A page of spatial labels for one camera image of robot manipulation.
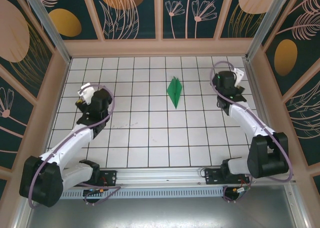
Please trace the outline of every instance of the flower illustration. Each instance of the flower illustration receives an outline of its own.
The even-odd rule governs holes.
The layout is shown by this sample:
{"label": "flower illustration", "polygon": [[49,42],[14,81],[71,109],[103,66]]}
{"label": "flower illustration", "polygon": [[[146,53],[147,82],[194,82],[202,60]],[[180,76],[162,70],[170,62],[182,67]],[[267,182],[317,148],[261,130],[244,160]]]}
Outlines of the flower illustration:
{"label": "flower illustration", "polygon": [[195,20],[195,30],[194,30],[194,38],[197,38],[197,25],[198,22],[207,21],[217,18],[217,13],[214,13],[216,10],[214,6],[214,1],[208,2],[203,1],[199,6],[199,0],[192,2],[192,12]]}
{"label": "flower illustration", "polygon": [[181,1],[179,1],[179,2],[173,1],[172,3],[170,1],[167,1],[165,3],[165,7],[166,7],[166,10],[168,11],[169,16],[170,16],[172,35],[173,35],[173,38],[175,39],[176,36],[175,36],[175,32],[174,32],[174,26],[172,23],[172,17],[184,14],[185,10],[182,9],[183,6],[181,4]]}
{"label": "flower illustration", "polygon": [[5,89],[3,87],[0,88],[0,117],[8,118],[10,116],[14,96],[15,93],[11,89],[8,89],[6,94]]}

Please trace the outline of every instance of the white tile floor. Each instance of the white tile floor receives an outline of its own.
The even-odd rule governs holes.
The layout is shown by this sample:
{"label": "white tile floor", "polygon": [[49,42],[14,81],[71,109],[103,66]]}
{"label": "white tile floor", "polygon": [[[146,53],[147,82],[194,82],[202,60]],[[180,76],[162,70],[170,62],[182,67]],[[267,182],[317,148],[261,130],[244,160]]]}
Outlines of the white tile floor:
{"label": "white tile floor", "polygon": [[[86,158],[107,168],[210,166],[248,154],[245,133],[217,107],[210,87],[210,70],[221,60],[244,70],[241,57],[73,59],[48,148],[72,130],[81,116],[77,90],[92,82],[115,92],[115,110],[70,164]],[[220,64],[215,72],[228,69]],[[167,96],[174,76],[183,86],[177,109]],[[241,85],[255,110],[247,77]]]}

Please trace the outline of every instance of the green paper crane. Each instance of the green paper crane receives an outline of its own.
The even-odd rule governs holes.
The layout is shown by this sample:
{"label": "green paper crane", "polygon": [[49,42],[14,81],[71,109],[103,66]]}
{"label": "green paper crane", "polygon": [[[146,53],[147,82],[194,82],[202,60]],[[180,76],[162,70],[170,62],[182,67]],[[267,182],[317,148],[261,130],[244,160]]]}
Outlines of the green paper crane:
{"label": "green paper crane", "polygon": [[176,77],[173,77],[166,91],[169,94],[169,97],[176,109],[178,106],[181,90],[182,90],[182,85],[179,79],[177,79]]}

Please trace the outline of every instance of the gray metal floor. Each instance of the gray metal floor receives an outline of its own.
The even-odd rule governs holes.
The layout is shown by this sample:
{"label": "gray metal floor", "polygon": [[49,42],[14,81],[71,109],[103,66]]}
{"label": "gray metal floor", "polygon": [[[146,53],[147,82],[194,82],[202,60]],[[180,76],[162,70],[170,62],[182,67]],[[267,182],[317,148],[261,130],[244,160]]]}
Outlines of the gray metal floor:
{"label": "gray metal floor", "polygon": [[61,200],[32,211],[29,228],[292,228],[283,186],[253,187],[243,200],[211,198],[110,199],[97,206]]}

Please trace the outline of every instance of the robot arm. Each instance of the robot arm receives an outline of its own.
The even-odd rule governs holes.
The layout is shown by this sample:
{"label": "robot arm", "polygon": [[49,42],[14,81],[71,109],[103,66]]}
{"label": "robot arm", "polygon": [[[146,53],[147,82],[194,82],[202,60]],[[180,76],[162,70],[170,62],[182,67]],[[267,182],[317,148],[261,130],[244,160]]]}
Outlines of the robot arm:
{"label": "robot arm", "polygon": [[259,118],[251,116],[252,110],[242,96],[244,88],[239,86],[243,76],[244,72],[242,70],[234,69],[233,71],[219,72],[212,81],[220,94],[245,107],[243,109],[229,103],[220,96],[217,98],[218,107],[222,108],[228,116],[234,119],[245,131],[248,140],[251,140],[249,155],[247,157],[224,160],[221,165],[222,173],[225,178],[238,174],[250,174],[254,178],[260,178],[286,173],[289,166],[283,154],[265,130],[273,134],[286,154],[288,154],[288,138],[284,133],[276,133]]}
{"label": "robot arm", "polygon": [[76,102],[83,115],[71,133],[50,151],[40,157],[31,156],[25,161],[19,190],[21,196],[28,197],[36,170],[49,157],[32,189],[34,201],[51,207],[59,200],[64,190],[81,182],[98,182],[100,167],[94,162],[81,160],[76,166],[65,169],[67,163],[82,147],[95,139],[108,122],[106,120],[98,126],[89,127],[107,118],[112,99],[106,90],[95,91],[93,87],[87,87],[88,85],[90,84],[82,86],[83,91],[79,94],[81,98]]}

